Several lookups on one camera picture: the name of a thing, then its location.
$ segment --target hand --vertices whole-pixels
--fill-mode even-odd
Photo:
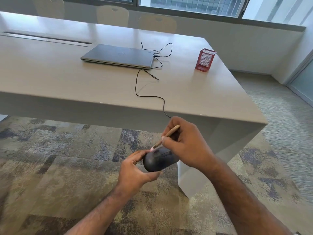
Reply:
[[[136,151],[121,163],[116,187],[130,197],[133,197],[147,182],[156,180],[161,173],[160,171],[144,173],[136,167],[137,162],[148,152],[150,150]]]
[[[165,137],[178,124],[180,128],[171,138]],[[162,144],[176,154],[187,166],[200,171],[203,171],[203,166],[210,163],[210,159],[215,158],[197,126],[177,116],[171,118],[162,133]]]

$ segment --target pen holder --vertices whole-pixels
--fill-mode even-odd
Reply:
[[[215,54],[216,51],[209,50],[206,48],[202,49],[199,53],[196,69],[199,71],[207,72],[211,67]]]

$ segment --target table top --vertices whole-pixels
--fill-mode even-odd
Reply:
[[[267,123],[237,80],[215,55],[207,73],[195,70],[204,38],[0,12],[0,31],[91,42],[77,46],[0,36],[0,91],[84,102],[162,110],[158,98],[135,95],[138,69],[80,60],[96,44],[161,49],[173,43],[163,67],[138,77],[140,95],[165,98],[165,111]],[[170,46],[161,51],[170,53]],[[153,67],[159,66],[154,60]]]

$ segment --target person's right hand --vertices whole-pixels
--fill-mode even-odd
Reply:
[[[171,138],[165,135],[176,125],[180,128]],[[200,171],[215,157],[205,142],[197,126],[177,116],[173,116],[162,133],[164,147],[176,154],[187,166]]]

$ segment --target mouse scroll wheel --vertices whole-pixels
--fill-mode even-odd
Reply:
[[[165,156],[170,155],[170,154],[171,154],[171,152],[164,153],[164,154],[162,154],[162,157],[165,157]]]

